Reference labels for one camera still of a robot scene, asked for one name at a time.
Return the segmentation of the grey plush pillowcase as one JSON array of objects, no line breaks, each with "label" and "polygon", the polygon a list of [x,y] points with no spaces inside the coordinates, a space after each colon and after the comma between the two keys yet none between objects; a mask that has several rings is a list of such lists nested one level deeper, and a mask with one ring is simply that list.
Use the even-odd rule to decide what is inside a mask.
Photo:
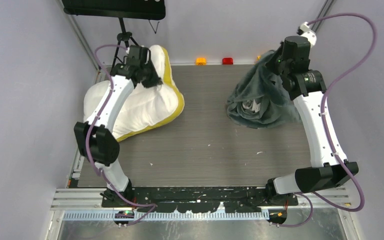
[{"label": "grey plush pillowcase", "polygon": [[[282,86],[281,78],[266,67],[274,52],[269,50],[262,54],[262,59],[251,67],[227,98],[226,114],[235,124],[253,129],[270,129],[302,122]],[[254,99],[260,100],[260,111],[244,111],[242,102]]]}]

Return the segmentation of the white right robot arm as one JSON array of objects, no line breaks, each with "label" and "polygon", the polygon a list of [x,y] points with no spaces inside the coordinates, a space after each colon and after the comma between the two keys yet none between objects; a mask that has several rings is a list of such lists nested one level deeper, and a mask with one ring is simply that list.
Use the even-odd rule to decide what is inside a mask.
[{"label": "white right robot arm", "polygon": [[289,175],[268,180],[265,198],[279,205],[286,194],[311,193],[342,186],[359,172],[356,162],[349,162],[333,129],[328,108],[322,107],[327,88],[323,75],[311,70],[311,42],[304,36],[288,36],[281,42],[266,67],[282,80],[282,86],[296,107],[304,126],[310,149],[310,167],[296,169]]}]

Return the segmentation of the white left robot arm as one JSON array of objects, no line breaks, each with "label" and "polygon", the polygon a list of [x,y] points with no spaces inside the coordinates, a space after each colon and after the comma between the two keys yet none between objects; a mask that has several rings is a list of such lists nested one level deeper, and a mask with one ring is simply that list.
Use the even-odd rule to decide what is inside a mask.
[{"label": "white left robot arm", "polygon": [[104,196],[114,195],[121,207],[133,202],[134,190],[118,160],[120,145],[113,136],[115,122],[137,85],[151,88],[162,84],[148,47],[133,45],[126,51],[122,63],[112,70],[103,69],[109,79],[104,95],[86,121],[77,122],[73,129],[80,154],[107,184]]}]

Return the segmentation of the white and yellow pillow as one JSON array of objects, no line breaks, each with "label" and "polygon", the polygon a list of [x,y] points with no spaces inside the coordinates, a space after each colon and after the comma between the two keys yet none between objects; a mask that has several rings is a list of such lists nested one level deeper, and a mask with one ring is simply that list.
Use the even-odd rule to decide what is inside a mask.
[{"label": "white and yellow pillow", "polygon": [[118,142],[172,122],[183,111],[185,100],[177,88],[167,50],[149,47],[151,60],[162,84],[145,88],[138,84],[122,106],[112,131]]}]

